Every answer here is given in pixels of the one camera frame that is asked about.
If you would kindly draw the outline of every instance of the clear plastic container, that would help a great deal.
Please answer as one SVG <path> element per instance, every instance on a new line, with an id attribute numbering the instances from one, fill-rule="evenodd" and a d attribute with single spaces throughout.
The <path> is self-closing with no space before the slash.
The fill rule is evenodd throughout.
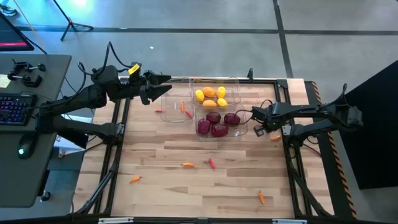
<path id="1" fill-rule="evenodd" d="M 222 141 L 231 137 L 238 137 L 246 134 L 248 132 L 248 124 L 240 124 L 235 127 L 228 126 L 228 134 L 224 137 L 213 137 L 211 135 L 211 128 L 207 135 L 202 135 L 198 133 L 198 122 L 200 119 L 205 118 L 209 112 L 218 112 L 221 115 L 221 120 L 219 124 L 224 124 L 224 115 L 227 113 L 235 113 L 238 110 L 243 110 L 244 106 L 241 104 L 237 105 L 229 105 L 229 106 L 215 106 L 215 107 L 205 107 L 205 106 L 197 106 L 195 108 L 195 127 L 197 135 L 199 136 L 201 141 Z M 245 112 L 238 113 L 238 116 L 241 118 L 241 123 L 246 121 Z"/>
<path id="2" fill-rule="evenodd" d="M 191 79 L 173 78 L 165 84 L 172 84 L 173 88 L 162 95 L 163 112 L 160 114 L 162 120 L 178 124 L 192 124 L 193 119 L 180 109 L 183 102 L 184 110 L 193 116 Z"/>
<path id="3" fill-rule="evenodd" d="M 216 90 L 220 86 L 225 87 L 226 94 L 224 99 L 228 105 L 236 105 L 241 102 L 241 97 L 239 95 L 239 80 L 237 78 L 223 78 L 223 79 L 205 79 L 205 78 L 195 78 L 192 80 L 192 101 L 193 104 L 201 106 L 203 102 L 199 102 L 196 99 L 195 92 L 197 90 L 202 90 L 204 87 L 212 87 Z M 205 100 L 213 100 L 217 103 L 216 97 L 207 97 Z"/>

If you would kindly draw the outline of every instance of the beet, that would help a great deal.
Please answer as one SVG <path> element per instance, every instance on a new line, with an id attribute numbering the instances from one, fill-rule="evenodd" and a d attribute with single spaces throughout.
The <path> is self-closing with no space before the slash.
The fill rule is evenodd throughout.
<path id="1" fill-rule="evenodd" d="M 221 120 L 221 115 L 217 112 L 210 112 L 206 115 L 206 119 L 210 121 L 211 124 L 216 124 Z"/>
<path id="2" fill-rule="evenodd" d="M 223 124 L 214 124 L 211 128 L 211 134 L 213 137 L 223 137 L 228 134 L 228 126 Z"/>
<path id="3" fill-rule="evenodd" d="M 237 126 L 240 122 L 241 118 L 234 113 L 228 113 L 224 116 L 224 123 L 228 126 Z"/>
<path id="4" fill-rule="evenodd" d="M 202 135 L 206 135 L 209 133 L 211 127 L 210 121 L 206 120 L 205 118 L 202 118 L 198 122 L 198 133 Z"/>

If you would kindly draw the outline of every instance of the rgb keyboard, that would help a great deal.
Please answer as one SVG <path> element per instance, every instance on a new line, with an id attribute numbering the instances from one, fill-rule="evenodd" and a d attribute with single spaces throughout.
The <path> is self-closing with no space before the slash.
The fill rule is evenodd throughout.
<path id="1" fill-rule="evenodd" d="M 33 94 L 0 93 L 0 125 L 25 126 L 36 99 Z"/>

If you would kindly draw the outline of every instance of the desk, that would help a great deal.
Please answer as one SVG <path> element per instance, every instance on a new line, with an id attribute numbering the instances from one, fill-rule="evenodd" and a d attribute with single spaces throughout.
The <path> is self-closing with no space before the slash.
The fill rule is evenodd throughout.
<path id="1" fill-rule="evenodd" d="M 43 63 L 47 71 L 42 73 L 34 70 L 31 73 L 32 76 L 43 77 L 42 83 L 37 88 L 26 87 L 20 80 L 16 80 L 11 81 L 7 88 L 0 88 L 0 93 L 31 91 L 51 100 L 57 99 L 72 59 L 70 55 L 0 54 L 0 74 L 7 74 L 12 70 L 12 58 L 16 62 L 29 62 L 33 66 Z M 47 99 L 38 97 L 37 105 L 45 101 Z M 27 126 L 15 127 L 14 130 L 15 132 L 33 131 L 34 123 L 34 119 L 30 119 Z M 40 135 L 32 157 L 22 160 L 17 156 L 16 147 L 23 134 L 4 134 L 1 132 L 2 129 L 10 129 L 10 127 L 0 127 L 0 207 L 31 207 L 47 168 L 56 134 Z"/>
<path id="2" fill-rule="evenodd" d="M 292 104 L 308 104 L 304 81 L 293 79 L 288 84 Z M 275 101 L 274 87 L 268 84 L 241 84 L 240 95 L 248 110 L 265 99 Z M 258 138 L 252 130 L 258 123 L 250 121 L 249 132 L 241 138 L 200 142 L 194 124 L 176 127 L 163 122 L 154 113 L 160 104 L 160 100 L 149 106 L 142 105 L 139 99 L 130 102 L 112 216 L 294 217 L 281 141 L 272 142 L 271 134 Z M 111 122 L 113 108 L 109 102 L 96 110 L 94 123 Z M 123 109 L 119 111 L 121 119 Z M 308 124 L 312 119 L 295 121 Z M 97 143 L 93 141 L 88 147 Z M 84 156 L 73 198 L 75 210 L 98 185 L 105 147 L 98 146 Z M 325 210 L 333 213 L 322 159 L 304 147 L 301 153 L 308 188 Z M 209 157 L 217 166 L 215 170 L 207 162 Z M 196 168 L 183 168 L 183 162 L 194 162 Z M 135 175 L 143 178 L 129 184 Z M 258 199 L 259 190 L 265 196 L 265 205 Z M 302 194 L 297 192 L 304 211 Z M 107 193 L 105 188 L 102 205 Z"/>

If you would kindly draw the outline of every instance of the wooden tabletop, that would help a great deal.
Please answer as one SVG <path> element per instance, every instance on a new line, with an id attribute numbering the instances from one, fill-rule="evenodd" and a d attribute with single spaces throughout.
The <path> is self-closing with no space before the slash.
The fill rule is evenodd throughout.
<path id="1" fill-rule="evenodd" d="M 308 104 L 303 80 L 288 79 L 288 84 L 292 104 Z M 272 85 L 242 84 L 240 94 L 241 104 L 249 110 L 265 99 L 275 101 Z M 109 102 L 96 110 L 94 123 L 111 122 L 113 108 L 114 104 Z M 271 136 L 279 133 L 258 138 L 252 129 L 258 123 L 252 120 L 244 136 L 202 142 L 197 138 L 195 124 L 171 126 L 154 112 L 158 108 L 161 108 L 160 99 L 148 106 L 142 105 L 138 98 L 131 101 L 112 216 L 294 217 L 282 142 L 271 141 Z M 312 123 L 308 118 L 295 121 Z M 88 147 L 99 143 L 96 140 Z M 317 145 L 306 143 L 318 149 Z M 73 198 L 75 209 L 88 200 L 98 185 L 105 147 L 98 146 L 84 156 Z M 324 209 L 333 213 L 321 158 L 305 147 L 301 148 L 301 154 L 308 188 Z M 215 170 L 208 163 L 209 157 L 216 164 Z M 193 162 L 196 167 L 182 167 L 183 162 Z M 130 184 L 130 179 L 137 175 L 143 178 Z M 259 200 L 260 190 L 265 205 Z M 104 192 L 102 207 L 108 187 Z M 304 212 L 302 193 L 297 192 Z"/>

